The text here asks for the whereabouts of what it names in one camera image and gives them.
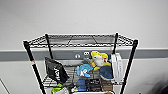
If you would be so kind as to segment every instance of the green object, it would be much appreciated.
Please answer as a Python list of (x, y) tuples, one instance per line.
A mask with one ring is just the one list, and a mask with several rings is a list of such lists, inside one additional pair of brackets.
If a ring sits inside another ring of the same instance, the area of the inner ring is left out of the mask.
[(62, 84), (57, 84), (52, 90), (51, 90), (51, 94), (54, 94), (57, 91), (60, 91), (63, 88)]

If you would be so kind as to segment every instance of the metal wire shelf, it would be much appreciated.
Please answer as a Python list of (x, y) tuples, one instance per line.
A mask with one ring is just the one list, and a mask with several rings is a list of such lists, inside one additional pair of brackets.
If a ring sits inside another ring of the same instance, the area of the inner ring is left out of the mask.
[[(115, 35), (48, 35), (50, 47), (112, 47)], [(46, 36), (29, 41), (30, 48), (47, 48)], [(133, 40), (118, 36), (117, 46), (132, 46)]]

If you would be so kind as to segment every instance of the shelf rack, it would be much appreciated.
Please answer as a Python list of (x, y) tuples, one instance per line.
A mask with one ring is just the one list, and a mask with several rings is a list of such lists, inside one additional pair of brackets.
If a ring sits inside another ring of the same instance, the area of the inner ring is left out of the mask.
[(128, 65), (126, 68), (124, 81), (120, 94), (123, 94), (124, 88), (127, 82), (127, 77), (130, 71), (132, 60), (135, 54), (136, 47), (138, 45), (138, 40), (132, 40), (125, 36), (119, 35), (118, 33), (113, 35), (48, 35), (45, 34), (39, 38), (33, 39), (31, 41), (23, 41), (23, 45), (27, 51), (30, 61), (32, 62), (32, 67), (34, 69), (35, 75), (37, 77), (40, 89), (43, 94), (46, 94), (44, 83), (47, 82), (47, 76), (42, 81), (32, 55), (31, 48), (48, 48), (51, 59), (53, 59), (51, 48), (69, 48), (69, 47), (113, 47), (112, 54), (115, 54), (117, 46), (132, 46), (130, 57), (128, 60)]

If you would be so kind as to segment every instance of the yellow object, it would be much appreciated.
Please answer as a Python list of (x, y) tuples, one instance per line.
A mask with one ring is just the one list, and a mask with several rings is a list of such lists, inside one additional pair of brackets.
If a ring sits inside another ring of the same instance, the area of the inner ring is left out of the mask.
[(103, 66), (111, 66), (111, 64), (109, 62), (106, 62), (106, 63), (104, 63)]
[(100, 67), (95, 67), (95, 68), (94, 68), (94, 71), (99, 70), (99, 69), (100, 69)]
[(108, 58), (108, 55), (106, 53), (100, 53), (100, 56)]
[(91, 56), (95, 56), (95, 55), (100, 55), (100, 53), (98, 51), (92, 51)]
[(93, 68), (96, 67), (96, 64), (94, 63), (93, 60), (90, 63), (92, 64)]

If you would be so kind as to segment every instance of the shelf post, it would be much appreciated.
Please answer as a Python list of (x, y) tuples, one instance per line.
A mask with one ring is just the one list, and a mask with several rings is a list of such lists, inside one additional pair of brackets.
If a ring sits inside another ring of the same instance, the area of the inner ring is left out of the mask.
[(116, 45), (117, 45), (117, 39), (118, 39), (118, 33), (116, 33), (116, 35), (115, 35), (114, 48), (113, 48), (112, 54), (115, 54)]
[(129, 61), (128, 61), (128, 65), (127, 65), (127, 69), (126, 69), (126, 73), (125, 73), (125, 77), (124, 77), (124, 82), (123, 82), (120, 94), (123, 94), (123, 92), (124, 92), (124, 88), (125, 88), (125, 85), (126, 85), (126, 82), (127, 82), (128, 74), (129, 74), (129, 71), (130, 71), (130, 67), (131, 67), (131, 64), (132, 64), (132, 60), (133, 60), (137, 45), (138, 45), (138, 40), (134, 40), (132, 51), (131, 51), (131, 54), (130, 54), (130, 57), (129, 57)]
[(40, 74), (39, 74), (39, 72), (38, 72), (38, 69), (37, 69), (37, 66), (36, 66), (36, 64), (35, 64), (35, 61), (34, 61), (32, 52), (31, 52), (31, 50), (30, 50), (29, 42), (23, 41), (23, 44), (24, 44), (24, 47), (25, 47), (25, 49), (26, 49), (26, 51), (27, 51), (27, 54), (28, 54), (28, 56), (29, 56), (30, 61), (33, 62), (32, 67), (33, 67), (33, 69), (34, 69), (34, 73), (35, 73), (35, 75), (36, 75), (36, 78), (37, 78), (37, 80), (38, 80), (38, 83), (39, 83), (39, 85), (40, 85), (40, 89), (41, 89), (41, 91), (42, 91), (42, 94), (46, 94), (46, 93), (45, 93), (45, 90), (44, 90), (44, 86), (43, 86), (42, 81), (41, 81), (41, 78), (40, 78)]
[(47, 40), (47, 45), (48, 45), (50, 57), (51, 57), (51, 59), (53, 59), (53, 55), (52, 55), (52, 51), (51, 51), (51, 46), (50, 46), (50, 41), (49, 41), (48, 34), (45, 34), (45, 37), (46, 37), (46, 40)]

